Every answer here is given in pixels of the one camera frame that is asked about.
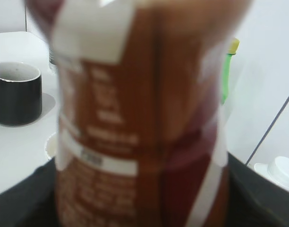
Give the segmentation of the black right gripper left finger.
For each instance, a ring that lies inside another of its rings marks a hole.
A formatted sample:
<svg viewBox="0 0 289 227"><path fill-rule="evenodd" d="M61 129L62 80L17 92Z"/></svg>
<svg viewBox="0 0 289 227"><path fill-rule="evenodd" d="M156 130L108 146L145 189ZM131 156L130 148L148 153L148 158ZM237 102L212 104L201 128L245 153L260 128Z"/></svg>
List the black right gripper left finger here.
<svg viewBox="0 0 289 227"><path fill-rule="evenodd" d="M54 159L0 194L0 227L59 227Z"/></svg>

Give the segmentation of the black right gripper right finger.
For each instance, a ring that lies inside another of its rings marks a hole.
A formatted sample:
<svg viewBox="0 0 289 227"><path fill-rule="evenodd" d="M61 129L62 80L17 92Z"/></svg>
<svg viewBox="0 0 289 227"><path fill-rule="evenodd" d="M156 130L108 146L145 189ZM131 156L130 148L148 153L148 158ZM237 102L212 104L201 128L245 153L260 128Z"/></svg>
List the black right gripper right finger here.
<svg viewBox="0 0 289 227"><path fill-rule="evenodd" d="M289 227L289 192L229 154L227 227Z"/></svg>

